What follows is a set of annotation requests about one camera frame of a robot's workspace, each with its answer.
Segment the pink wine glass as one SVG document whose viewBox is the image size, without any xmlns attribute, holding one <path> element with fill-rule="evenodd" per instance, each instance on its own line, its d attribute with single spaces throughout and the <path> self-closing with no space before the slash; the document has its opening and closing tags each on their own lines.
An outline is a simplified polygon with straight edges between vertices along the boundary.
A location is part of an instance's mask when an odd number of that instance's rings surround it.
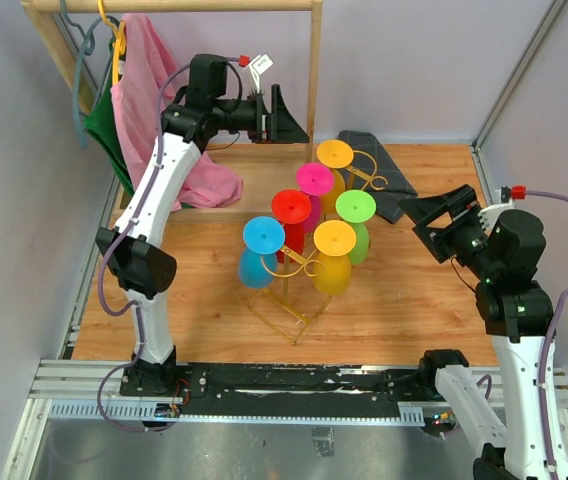
<svg viewBox="0 0 568 480">
<path fill-rule="evenodd" d="M 311 212 L 302 222 L 304 232 L 310 233 L 316 228 L 322 214 L 320 197 L 328 194 L 334 186 L 333 174 L 321 163 L 307 163 L 298 169 L 296 182 L 311 202 Z"/>
</svg>

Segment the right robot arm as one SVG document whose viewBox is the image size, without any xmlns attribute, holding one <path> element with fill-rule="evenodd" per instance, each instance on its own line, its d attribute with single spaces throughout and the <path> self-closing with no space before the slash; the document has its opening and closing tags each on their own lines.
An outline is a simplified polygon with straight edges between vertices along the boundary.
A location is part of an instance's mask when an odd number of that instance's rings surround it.
<svg viewBox="0 0 568 480">
<path fill-rule="evenodd" d="M 535 279 L 544 226 L 515 206 L 529 193 L 504 187 L 500 203 L 483 208 L 463 185 L 399 203 L 438 262 L 456 260 L 477 279 L 476 308 L 497 355 L 505 415 L 495 413 L 458 350 L 426 352 L 416 377 L 424 397 L 450 405 L 475 450 L 476 479 L 568 479 L 553 373 L 559 310 Z"/>
</svg>

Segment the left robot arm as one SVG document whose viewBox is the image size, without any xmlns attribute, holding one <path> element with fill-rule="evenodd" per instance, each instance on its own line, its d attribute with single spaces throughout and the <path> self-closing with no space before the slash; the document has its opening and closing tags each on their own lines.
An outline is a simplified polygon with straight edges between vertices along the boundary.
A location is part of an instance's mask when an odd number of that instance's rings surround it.
<svg viewBox="0 0 568 480">
<path fill-rule="evenodd" d="M 180 383 L 167 304 L 177 261 L 161 245 L 172 205 L 209 141 L 222 130 L 246 133 L 255 144 L 310 141 L 279 85 L 272 85 L 269 103 L 263 99 L 261 77 L 272 64 L 266 54 L 194 56 L 183 68 L 187 84 L 171 102 L 157 102 L 155 145 L 132 200 L 114 227 L 96 234 L 103 256 L 98 275 L 111 273 L 128 300 L 119 310 L 105 300 L 100 304 L 107 314 L 131 313 L 134 321 L 132 358 L 115 369 L 123 396 L 168 396 Z"/>
</svg>

